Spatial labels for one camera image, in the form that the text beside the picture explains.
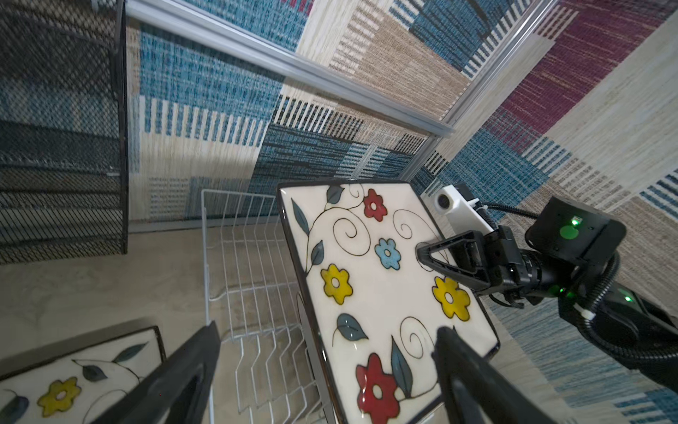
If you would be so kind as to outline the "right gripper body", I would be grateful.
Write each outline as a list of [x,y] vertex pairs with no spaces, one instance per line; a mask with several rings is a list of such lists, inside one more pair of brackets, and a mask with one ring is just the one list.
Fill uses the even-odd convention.
[[561,262],[520,248],[507,226],[487,234],[483,247],[490,287],[481,293],[493,302],[522,309],[525,301],[536,306],[561,294]]

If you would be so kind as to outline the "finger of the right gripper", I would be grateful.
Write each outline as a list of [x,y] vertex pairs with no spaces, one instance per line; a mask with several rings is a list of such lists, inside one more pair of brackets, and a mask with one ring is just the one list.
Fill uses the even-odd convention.
[[491,287],[485,240],[480,231],[466,231],[452,238],[416,248],[418,261],[474,292]]

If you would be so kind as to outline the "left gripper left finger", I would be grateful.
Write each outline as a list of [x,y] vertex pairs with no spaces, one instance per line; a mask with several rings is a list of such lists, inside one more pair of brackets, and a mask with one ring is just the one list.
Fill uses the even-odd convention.
[[201,423],[208,406],[221,339],[216,323],[197,330],[97,423]]

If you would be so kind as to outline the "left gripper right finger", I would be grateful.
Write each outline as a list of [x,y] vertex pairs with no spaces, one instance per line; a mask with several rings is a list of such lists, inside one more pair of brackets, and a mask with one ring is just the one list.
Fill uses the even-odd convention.
[[551,423],[455,330],[437,330],[433,359],[451,423]]

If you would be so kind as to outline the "floral square plate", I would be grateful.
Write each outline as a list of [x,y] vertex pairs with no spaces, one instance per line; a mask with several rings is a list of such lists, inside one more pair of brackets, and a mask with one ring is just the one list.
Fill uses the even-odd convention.
[[1,380],[3,423],[90,423],[162,364],[147,330]]

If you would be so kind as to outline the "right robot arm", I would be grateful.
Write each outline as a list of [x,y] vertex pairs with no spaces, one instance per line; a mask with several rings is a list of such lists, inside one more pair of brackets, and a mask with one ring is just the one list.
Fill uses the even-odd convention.
[[536,213],[498,203],[487,210],[526,217],[533,225],[517,245],[513,231],[494,225],[487,234],[467,230],[423,245],[418,260],[499,305],[522,309],[555,298],[558,314],[589,343],[627,369],[669,390],[677,389],[677,325],[660,307],[616,281],[617,249],[626,236],[619,220],[583,203],[552,197]]

